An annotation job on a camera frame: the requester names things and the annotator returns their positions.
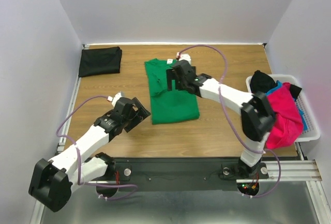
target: black joint housing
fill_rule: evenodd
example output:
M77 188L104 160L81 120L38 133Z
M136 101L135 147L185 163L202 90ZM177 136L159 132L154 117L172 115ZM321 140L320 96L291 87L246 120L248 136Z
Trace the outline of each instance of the black joint housing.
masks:
M41 159L35 165L28 193L51 211L57 212L69 201L71 185L64 171Z
M257 92L240 109L244 134L251 140L261 141L275 123L275 114L263 92Z
M248 178L250 175L256 174L257 169L260 166L260 163L261 163L261 160L259 160L259 162L257 162L253 167L249 167L241 159L239 159L239 161L238 161L239 175L243 178Z

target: black garment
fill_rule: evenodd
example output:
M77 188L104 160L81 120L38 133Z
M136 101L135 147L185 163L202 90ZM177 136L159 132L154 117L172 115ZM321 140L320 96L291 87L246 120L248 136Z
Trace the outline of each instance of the black garment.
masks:
M258 91L267 93L270 89L276 87L277 83L275 83L274 79L272 79L272 77L270 77L269 75L257 70L256 72L254 72L254 75L250 80L249 86L252 93L256 93Z
M291 96L294 98L294 101L296 101L296 99L298 98L301 91L302 91L302 88L291 84L290 93L291 93Z
M121 58L119 47L82 50L78 77L119 73Z

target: wooden work surface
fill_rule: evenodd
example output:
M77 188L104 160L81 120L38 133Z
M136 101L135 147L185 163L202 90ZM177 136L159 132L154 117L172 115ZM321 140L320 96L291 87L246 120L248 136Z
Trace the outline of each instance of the wooden work surface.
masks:
M109 46L92 46L106 48ZM153 58L174 58L187 46L121 46L123 50L120 74L106 74L82 78L75 106L95 95L114 96L123 91L128 98L137 97L151 112L148 81L144 61ZM228 59L228 73L224 84L247 91L246 78L254 71L271 73L262 46L216 46ZM197 74L206 73L219 79L224 61L212 49L198 47L187 53ZM97 152L113 157L239 157L243 147L231 130L219 103L198 97L200 118L174 124L152 125L148 117L131 132L117 136ZM69 135L77 140L93 124L95 119L112 108L105 99L94 99L85 104L72 118ZM245 137L239 116L228 109L229 116ZM296 156L294 145L275 150L278 156Z

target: pink cloth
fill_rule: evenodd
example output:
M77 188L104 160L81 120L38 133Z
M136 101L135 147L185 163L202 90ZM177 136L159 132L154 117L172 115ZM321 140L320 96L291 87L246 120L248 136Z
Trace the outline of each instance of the pink cloth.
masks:
M268 149L290 146L304 130L298 108L289 91L290 83L268 95L267 98L276 113L276 122L266 142Z

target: plastic laundry basket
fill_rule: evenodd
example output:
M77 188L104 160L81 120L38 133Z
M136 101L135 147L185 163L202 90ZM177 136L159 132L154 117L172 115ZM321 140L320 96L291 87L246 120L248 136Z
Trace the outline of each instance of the plastic laundry basket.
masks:
M298 80L294 76L283 74L270 74L269 76L272 77L275 81L279 80L282 83L289 82L291 84L301 87ZM246 79L248 92L251 92L249 86L251 78L252 76ZM308 127L308 129L306 131L303 131L303 133L299 136L299 138L296 139L295 142L307 142L311 140L317 140L321 136L321 132L308 104L304 89L300 92L295 103L304 112L304 119Z

